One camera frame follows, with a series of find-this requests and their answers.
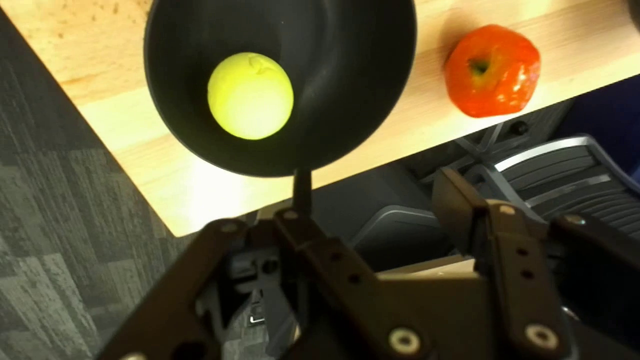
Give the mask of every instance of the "black chair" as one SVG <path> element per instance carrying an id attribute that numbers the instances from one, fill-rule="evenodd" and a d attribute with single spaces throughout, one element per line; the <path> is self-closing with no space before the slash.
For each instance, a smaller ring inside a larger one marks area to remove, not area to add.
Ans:
<path id="1" fill-rule="evenodd" d="M 484 196 L 509 199 L 537 222 L 581 211 L 640 239 L 640 185 L 588 135 L 488 157 L 466 178 Z"/>
<path id="2" fill-rule="evenodd" d="M 449 242 L 429 198 L 401 166 L 384 166 L 313 191 L 313 219 L 373 269 L 440 257 Z"/>

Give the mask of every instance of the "robotic arm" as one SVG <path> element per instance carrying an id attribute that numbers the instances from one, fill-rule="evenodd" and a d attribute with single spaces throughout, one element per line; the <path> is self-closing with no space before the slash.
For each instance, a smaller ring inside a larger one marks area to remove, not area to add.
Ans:
<path id="1" fill-rule="evenodd" d="M 539 237 L 523 211 L 484 199 L 451 169 L 438 174 L 433 193 L 444 232 L 475 260 L 471 276 L 378 278 L 311 222 L 309 176 L 296 176 L 293 205 L 272 219 L 208 223 L 99 358 L 222 358 L 230 317 L 256 285 L 286 300 L 300 325 L 282 358 L 640 358 L 560 302 L 586 314 L 590 292 L 608 307 L 619 307 L 608 297 L 635 300 L 623 285 L 640 278 L 640 257 L 617 234 L 571 214 Z M 561 260 L 550 263 L 548 251 Z"/>

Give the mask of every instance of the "black metal bracket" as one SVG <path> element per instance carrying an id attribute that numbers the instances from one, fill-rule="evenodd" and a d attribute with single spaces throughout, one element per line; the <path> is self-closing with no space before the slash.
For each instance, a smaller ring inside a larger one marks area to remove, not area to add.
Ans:
<path id="1" fill-rule="evenodd" d="M 275 214 L 287 246 L 300 255 L 315 278 L 323 296 L 346 314 L 361 339 L 382 358 L 428 358 L 432 343 L 428 331 L 414 321 L 414 316 L 385 292 L 376 274 L 338 237 L 326 237 L 306 216 L 292 209 Z M 416 350 L 405 353 L 390 346 L 394 329 L 411 331 Z"/>

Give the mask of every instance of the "tomato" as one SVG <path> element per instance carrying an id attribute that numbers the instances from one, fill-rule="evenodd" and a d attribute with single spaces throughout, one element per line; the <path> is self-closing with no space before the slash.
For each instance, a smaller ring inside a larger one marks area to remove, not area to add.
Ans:
<path id="1" fill-rule="evenodd" d="M 521 34 L 489 24 L 467 31 L 444 66 L 449 100 L 467 115 L 519 111 L 539 77 L 539 51 Z"/>

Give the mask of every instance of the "mesh chair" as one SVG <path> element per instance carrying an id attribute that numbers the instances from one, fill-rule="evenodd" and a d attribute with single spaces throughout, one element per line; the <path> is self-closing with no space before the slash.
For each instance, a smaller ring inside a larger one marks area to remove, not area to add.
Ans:
<path id="1" fill-rule="evenodd" d="M 537 222 L 583 211 L 640 239 L 640 185 L 588 135 L 486 160 L 466 178 L 486 196 L 519 204 Z"/>

